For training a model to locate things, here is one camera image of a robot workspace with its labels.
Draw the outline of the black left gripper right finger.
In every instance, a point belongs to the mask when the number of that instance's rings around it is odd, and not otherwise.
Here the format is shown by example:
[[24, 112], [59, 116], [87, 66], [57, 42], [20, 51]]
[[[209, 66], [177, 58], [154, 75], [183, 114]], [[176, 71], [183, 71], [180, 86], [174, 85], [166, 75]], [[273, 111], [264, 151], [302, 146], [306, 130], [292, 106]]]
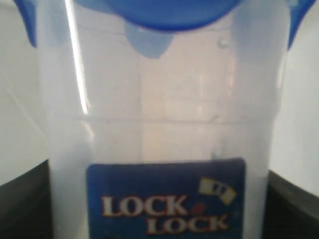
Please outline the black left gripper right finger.
[[264, 216], [265, 239], [317, 239], [319, 198], [269, 172]]

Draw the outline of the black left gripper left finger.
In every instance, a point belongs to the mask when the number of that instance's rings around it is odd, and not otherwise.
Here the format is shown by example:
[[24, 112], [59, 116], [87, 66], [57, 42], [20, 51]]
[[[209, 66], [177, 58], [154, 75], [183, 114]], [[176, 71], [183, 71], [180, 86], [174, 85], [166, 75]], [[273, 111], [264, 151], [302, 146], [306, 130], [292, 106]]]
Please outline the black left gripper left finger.
[[53, 238], [48, 160], [1, 185], [0, 237]]

